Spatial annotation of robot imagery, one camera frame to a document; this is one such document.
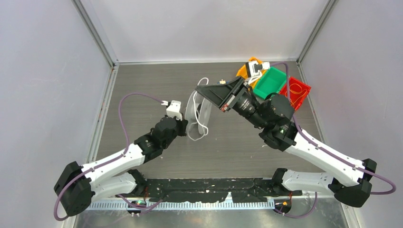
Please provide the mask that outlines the clear plastic cable spool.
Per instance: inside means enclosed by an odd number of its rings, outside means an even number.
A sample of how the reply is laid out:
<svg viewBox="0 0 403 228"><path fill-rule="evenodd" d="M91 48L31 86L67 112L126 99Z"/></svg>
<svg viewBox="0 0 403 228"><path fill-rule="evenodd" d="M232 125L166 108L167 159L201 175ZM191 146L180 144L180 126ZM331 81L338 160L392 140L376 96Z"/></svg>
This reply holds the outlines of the clear plastic cable spool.
<svg viewBox="0 0 403 228"><path fill-rule="evenodd" d="M196 91L193 91L189 97L185 108L185 120L188 121L186 128L187 136L197 141L209 133L207 127L211 115L212 103L203 98Z"/></svg>

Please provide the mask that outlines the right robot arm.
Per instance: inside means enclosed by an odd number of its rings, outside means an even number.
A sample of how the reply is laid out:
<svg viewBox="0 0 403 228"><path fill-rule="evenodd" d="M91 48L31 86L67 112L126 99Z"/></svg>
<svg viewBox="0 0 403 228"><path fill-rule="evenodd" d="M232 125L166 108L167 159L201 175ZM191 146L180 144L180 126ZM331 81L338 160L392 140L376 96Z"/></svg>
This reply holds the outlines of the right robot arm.
<svg viewBox="0 0 403 228"><path fill-rule="evenodd" d="M278 168L271 182L274 193L283 195L295 190L329 193L339 202L356 208L370 197L376 162L343 155L302 130L291 120L294 108L284 95L271 93L260 102L241 77L225 84L199 85L196 91L221 111L234 110L260 129L259 137L268 147L300 157L322 170L313 173Z"/></svg>

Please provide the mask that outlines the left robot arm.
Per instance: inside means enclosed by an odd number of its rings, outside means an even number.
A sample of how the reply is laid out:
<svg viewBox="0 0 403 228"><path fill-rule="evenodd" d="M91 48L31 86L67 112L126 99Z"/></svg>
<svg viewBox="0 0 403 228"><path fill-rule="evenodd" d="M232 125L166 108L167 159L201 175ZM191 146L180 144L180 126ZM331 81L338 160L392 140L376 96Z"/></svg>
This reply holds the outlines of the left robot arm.
<svg viewBox="0 0 403 228"><path fill-rule="evenodd" d="M186 136L187 125L185 119L165 116L149 133L119 152L84 165L76 161L67 164L54 186L57 195L55 219L64 220L58 216L59 205L67 217L72 217L102 198L127 193L142 196L146 189L145 180L134 167L159 157L176 137Z"/></svg>

